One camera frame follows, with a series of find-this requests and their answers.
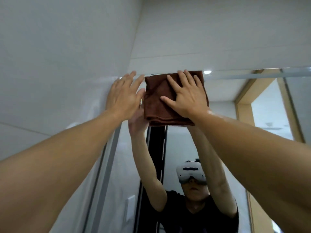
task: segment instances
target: neck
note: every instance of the neck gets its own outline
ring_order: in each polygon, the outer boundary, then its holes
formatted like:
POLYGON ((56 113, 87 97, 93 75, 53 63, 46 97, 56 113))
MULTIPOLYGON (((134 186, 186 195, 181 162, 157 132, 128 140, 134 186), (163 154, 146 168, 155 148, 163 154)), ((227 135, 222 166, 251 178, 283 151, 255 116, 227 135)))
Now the neck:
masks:
POLYGON ((192 201, 186 198, 186 207, 191 213, 197 213, 202 210, 205 206, 205 201, 192 201))

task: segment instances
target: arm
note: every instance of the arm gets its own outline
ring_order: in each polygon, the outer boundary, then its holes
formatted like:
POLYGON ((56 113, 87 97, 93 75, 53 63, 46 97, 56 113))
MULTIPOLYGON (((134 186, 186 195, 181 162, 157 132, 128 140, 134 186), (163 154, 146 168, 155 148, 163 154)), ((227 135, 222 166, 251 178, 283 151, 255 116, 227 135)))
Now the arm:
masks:
POLYGON ((135 73, 117 80, 107 110, 0 162, 0 232, 49 232, 98 159, 110 134, 131 116, 143 91, 135 73))
POLYGON ((232 174, 285 232, 311 230, 311 149, 262 129, 213 114, 200 80, 179 71, 168 80, 176 101, 161 99, 202 130, 232 174))
POLYGON ((208 190, 217 208, 223 214, 234 217, 237 212, 237 206, 232 196, 220 158, 200 129, 196 126, 187 126, 187 128, 196 146, 201 166, 206 177, 208 190))
POLYGON ((142 184, 146 189, 152 207, 161 212, 167 201, 167 194, 162 183, 156 177, 156 168, 150 157, 145 130, 149 123, 144 120, 144 111, 136 111, 134 116, 128 121, 128 127, 132 139, 132 150, 136 168, 142 184))

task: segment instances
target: folded cloth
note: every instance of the folded cloth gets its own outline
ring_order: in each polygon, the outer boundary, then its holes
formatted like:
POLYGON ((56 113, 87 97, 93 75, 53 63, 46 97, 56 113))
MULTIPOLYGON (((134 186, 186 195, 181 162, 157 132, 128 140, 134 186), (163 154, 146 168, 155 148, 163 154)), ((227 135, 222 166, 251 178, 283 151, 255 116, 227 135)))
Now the folded cloth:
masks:
MULTIPOLYGON (((204 87, 202 71, 189 71, 191 76, 197 75, 204 87)), ((181 87, 181 81, 178 74, 160 74, 145 77, 147 84, 146 93, 144 96, 144 117, 149 121, 150 126, 165 126, 165 125, 192 125, 194 123, 189 118, 181 117, 171 107, 166 105, 161 99, 161 96, 166 96, 169 99, 176 101, 177 94, 169 84, 167 75, 170 75, 181 87)))

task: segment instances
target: right hand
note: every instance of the right hand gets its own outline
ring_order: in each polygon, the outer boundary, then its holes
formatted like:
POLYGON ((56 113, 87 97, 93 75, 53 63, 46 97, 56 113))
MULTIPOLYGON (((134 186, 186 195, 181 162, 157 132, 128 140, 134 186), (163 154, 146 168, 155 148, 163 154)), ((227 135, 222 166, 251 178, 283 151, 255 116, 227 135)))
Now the right hand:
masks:
POLYGON ((123 78, 115 80, 107 97, 105 110, 113 110, 122 118, 122 121, 130 119, 133 116, 145 93, 144 88, 137 92, 144 80, 144 75, 140 75, 133 82, 135 75, 136 72, 132 71, 131 74, 125 74, 123 78))
POLYGON ((144 134, 149 122, 144 119, 144 109, 143 104, 138 110, 134 113, 133 117, 128 120, 128 130, 130 135, 136 136, 138 134, 144 134))
POLYGON ((169 75, 167 80, 177 93, 176 101, 165 96, 160 97, 168 106, 179 113, 182 117, 192 118, 194 115, 207 112, 209 107, 206 102, 206 94, 200 79, 195 75, 194 79, 191 74, 185 70, 178 71, 179 78, 183 87, 179 86, 169 75))

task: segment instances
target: microfiber cloth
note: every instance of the microfiber cloth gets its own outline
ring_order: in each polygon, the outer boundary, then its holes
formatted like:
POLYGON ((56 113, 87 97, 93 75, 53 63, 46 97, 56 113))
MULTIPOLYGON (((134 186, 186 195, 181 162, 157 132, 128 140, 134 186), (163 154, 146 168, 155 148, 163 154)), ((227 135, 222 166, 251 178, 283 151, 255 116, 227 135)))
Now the microfiber cloth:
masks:
MULTIPOLYGON (((202 71, 189 71, 191 76, 197 75, 204 87, 202 71)), ((160 74, 145 77, 147 84, 146 93, 144 96, 144 118, 149 121, 150 126, 165 126, 165 125, 192 125, 194 123, 189 118, 181 117, 172 108, 166 105, 161 99, 161 96, 166 96, 169 99, 176 101, 177 94, 169 84, 167 75, 170 75, 182 87, 180 78, 175 74, 160 74)))

